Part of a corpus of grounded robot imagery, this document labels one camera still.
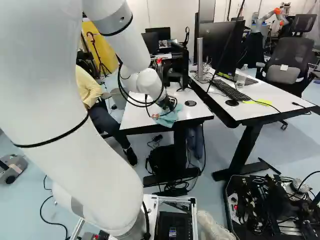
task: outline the wheel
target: wheel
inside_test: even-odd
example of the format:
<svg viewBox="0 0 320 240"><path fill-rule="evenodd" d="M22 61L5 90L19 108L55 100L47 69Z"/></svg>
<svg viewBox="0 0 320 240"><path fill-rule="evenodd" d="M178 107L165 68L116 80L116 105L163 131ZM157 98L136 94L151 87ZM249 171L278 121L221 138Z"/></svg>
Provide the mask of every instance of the wheel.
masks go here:
<svg viewBox="0 0 320 240"><path fill-rule="evenodd" d="M15 176L8 176L5 180L6 184L12 184L16 180Z"/></svg>
<svg viewBox="0 0 320 240"><path fill-rule="evenodd" d="M286 130L286 129L287 129L287 127L288 127L288 125L283 124L283 125L281 126L281 129L284 131L284 130Z"/></svg>

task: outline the red object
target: red object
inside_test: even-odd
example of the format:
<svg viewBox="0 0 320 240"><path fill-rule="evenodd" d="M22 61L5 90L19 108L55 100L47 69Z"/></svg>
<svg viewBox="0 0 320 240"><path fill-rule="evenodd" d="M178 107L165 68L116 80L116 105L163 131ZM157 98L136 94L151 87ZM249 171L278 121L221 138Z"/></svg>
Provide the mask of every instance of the red object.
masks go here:
<svg viewBox="0 0 320 240"><path fill-rule="evenodd" d="M274 11L274 13L277 14L277 15L278 15L278 14L281 14L281 9L278 8L278 7L276 7L273 11Z"/></svg>

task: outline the black ring band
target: black ring band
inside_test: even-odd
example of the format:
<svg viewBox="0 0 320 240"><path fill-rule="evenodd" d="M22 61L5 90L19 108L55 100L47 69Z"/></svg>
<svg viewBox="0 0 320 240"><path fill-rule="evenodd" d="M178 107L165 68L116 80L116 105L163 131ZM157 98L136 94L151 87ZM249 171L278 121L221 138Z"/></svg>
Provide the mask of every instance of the black ring band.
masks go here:
<svg viewBox="0 0 320 240"><path fill-rule="evenodd" d="M131 14L131 18L130 18L129 22L128 22L123 28L121 28L121 29L119 29L118 31L115 31L115 32L113 32L113 33L101 33L101 32L100 32L100 34L101 34L102 36L105 36L105 37L110 37L110 36L117 35L118 33L121 33L123 30L125 30L125 29L131 24L131 22L132 22L133 19L134 19L134 15Z"/></svg>
<svg viewBox="0 0 320 240"><path fill-rule="evenodd" d="M22 148L22 149L30 149L30 148L36 148L36 147L40 147L40 146L43 146L43 145L46 145L46 144L53 143L55 141L63 139L64 137L66 137L66 136L72 134L73 132L75 132L76 130L78 130L83 124L85 124L85 122L88 120L88 118L89 118L89 113L86 114L85 118L77 126L72 128L71 130L63 133L62 135L56 136L56 137L51 138L49 140L42 141L42 142L39 142L39 143L30 144L30 145L20 145L20 144L15 144L13 142L13 145L15 145L18 148Z"/></svg>

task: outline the blue cloth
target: blue cloth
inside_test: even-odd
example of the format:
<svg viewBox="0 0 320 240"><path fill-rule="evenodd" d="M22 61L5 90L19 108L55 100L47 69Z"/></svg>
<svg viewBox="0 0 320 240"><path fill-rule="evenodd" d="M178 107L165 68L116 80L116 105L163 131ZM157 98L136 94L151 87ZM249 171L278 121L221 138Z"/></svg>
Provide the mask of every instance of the blue cloth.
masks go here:
<svg viewBox="0 0 320 240"><path fill-rule="evenodd" d="M204 153L204 138L202 135L202 126L188 128L186 132L186 142L188 148L193 151L196 159L201 159Z"/></svg>
<svg viewBox="0 0 320 240"><path fill-rule="evenodd" d="M181 103L178 103L172 112L165 116L160 116L158 119L154 118L154 121L162 126L172 128L174 123L178 121L178 112L181 111L183 107ZM166 114L169 111L169 109L163 110L160 115Z"/></svg>

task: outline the dark jeans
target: dark jeans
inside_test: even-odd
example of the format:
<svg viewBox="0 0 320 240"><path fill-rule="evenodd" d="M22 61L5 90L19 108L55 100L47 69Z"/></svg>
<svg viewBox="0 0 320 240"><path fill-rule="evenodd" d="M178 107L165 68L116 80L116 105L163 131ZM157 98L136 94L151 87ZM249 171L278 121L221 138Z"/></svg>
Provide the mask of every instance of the dark jeans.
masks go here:
<svg viewBox="0 0 320 240"><path fill-rule="evenodd" d="M105 131L108 134L111 134L123 149L128 149L130 147L127 136L119 131L120 124L108 113L108 110L95 104L88 112L93 125L98 131Z"/></svg>

